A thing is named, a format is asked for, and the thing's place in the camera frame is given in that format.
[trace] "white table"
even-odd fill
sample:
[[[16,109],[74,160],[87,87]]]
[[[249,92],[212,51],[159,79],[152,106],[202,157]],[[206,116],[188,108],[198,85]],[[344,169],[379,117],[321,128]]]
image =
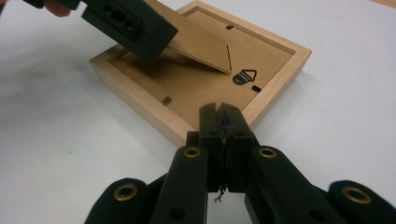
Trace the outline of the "white table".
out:
[[[177,9],[189,0],[163,0]],[[396,205],[396,9],[366,0],[207,0],[312,49],[253,131],[312,184],[351,179]],[[175,148],[100,83],[115,45],[84,6],[55,18],[9,1],[0,18],[0,223],[82,223],[112,182],[149,183]],[[209,195],[208,223],[250,223],[242,194]]]

